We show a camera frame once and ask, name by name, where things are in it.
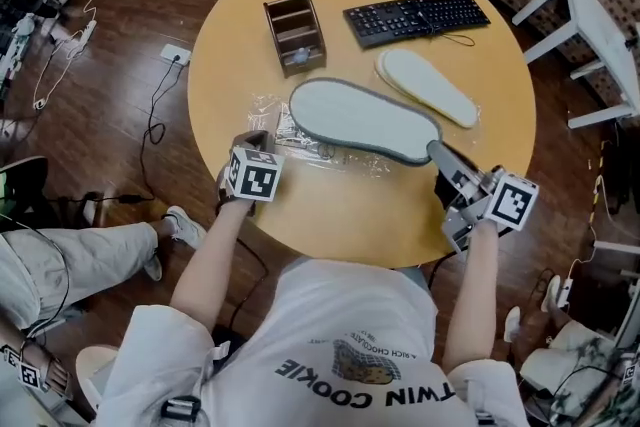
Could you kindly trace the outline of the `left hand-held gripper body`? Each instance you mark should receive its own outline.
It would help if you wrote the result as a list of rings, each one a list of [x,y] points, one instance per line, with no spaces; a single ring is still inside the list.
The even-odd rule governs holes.
[[[228,163],[218,176],[218,202],[221,207],[235,200],[272,202],[285,158],[276,154],[235,146]]]

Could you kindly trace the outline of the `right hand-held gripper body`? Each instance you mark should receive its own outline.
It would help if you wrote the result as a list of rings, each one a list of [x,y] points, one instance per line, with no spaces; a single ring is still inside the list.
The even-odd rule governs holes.
[[[521,231],[534,207],[539,187],[502,166],[488,172],[470,169],[441,173],[441,203],[445,211],[442,231],[454,251],[461,254],[470,234],[483,219],[499,228]]]

